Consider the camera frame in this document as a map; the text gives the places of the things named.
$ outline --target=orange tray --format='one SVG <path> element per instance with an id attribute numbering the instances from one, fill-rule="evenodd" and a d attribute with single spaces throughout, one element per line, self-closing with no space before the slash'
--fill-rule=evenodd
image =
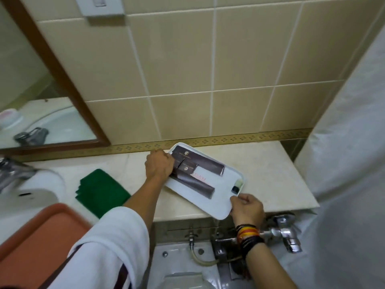
<path id="1" fill-rule="evenodd" d="M 0 287 L 38 288 L 90 228 L 65 204 L 43 209 L 0 246 Z"/>

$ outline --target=marble countertop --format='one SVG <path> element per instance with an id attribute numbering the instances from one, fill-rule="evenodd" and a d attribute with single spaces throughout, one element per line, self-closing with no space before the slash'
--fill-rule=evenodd
<path id="1" fill-rule="evenodd" d="M 243 193 L 263 202 L 265 212 L 311 209 L 318 203 L 279 141 L 198 147 L 199 151 L 229 165 L 245 176 Z M 144 162 L 149 152 L 102 155 L 28 163 L 59 173 L 66 184 L 65 203 L 91 223 L 97 218 L 75 199 L 79 181 L 100 168 L 134 194 L 146 179 Z M 164 187 L 154 221 L 205 218 L 208 214 Z"/>

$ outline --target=small bottle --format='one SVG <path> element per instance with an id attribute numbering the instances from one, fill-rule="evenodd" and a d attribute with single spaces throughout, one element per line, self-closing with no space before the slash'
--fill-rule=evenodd
<path id="1" fill-rule="evenodd" d="M 6 109 L 0 112 L 0 129 L 6 130 L 16 126 L 23 120 L 23 116 L 16 109 Z"/>

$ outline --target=hand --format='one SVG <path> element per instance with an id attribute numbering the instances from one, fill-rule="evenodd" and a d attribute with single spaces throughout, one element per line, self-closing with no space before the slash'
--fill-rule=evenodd
<path id="1" fill-rule="evenodd" d="M 263 204 L 256 197 L 251 194 L 239 194 L 230 198 L 233 210 L 231 215 L 235 227 L 242 224 L 252 224 L 260 228 L 265 213 L 263 211 Z"/>
<path id="2" fill-rule="evenodd" d="M 161 149 L 152 150 L 144 165 L 147 179 L 157 177 L 164 183 L 172 172 L 174 158 Z"/>

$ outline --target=white tray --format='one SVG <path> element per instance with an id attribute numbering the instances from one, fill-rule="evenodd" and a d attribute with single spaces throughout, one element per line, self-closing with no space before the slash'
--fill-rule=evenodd
<path id="1" fill-rule="evenodd" d="M 181 146 L 206 158 L 219 162 L 218 160 L 207 156 L 206 154 L 194 149 L 193 147 L 190 147 L 185 143 L 176 143 L 170 149 L 170 154 L 176 146 Z M 210 214 L 215 219 L 222 220 L 226 218 L 231 211 L 230 197 L 235 195 L 231 191 L 231 189 L 233 188 L 235 182 L 241 178 L 243 180 L 243 185 L 240 188 L 239 193 L 241 192 L 245 184 L 245 178 L 243 174 L 240 173 L 238 170 L 235 170 L 225 164 L 222 176 L 216 175 L 215 173 L 205 170 L 200 166 L 195 169 L 194 173 L 204 177 L 205 183 L 215 188 L 211 199 L 206 198 L 195 190 L 185 186 L 184 184 L 172 178 L 169 178 L 166 181 L 165 185 L 175 191 L 177 194 L 181 195 L 182 197 L 193 203 L 194 205 L 198 206 L 206 213 Z"/>

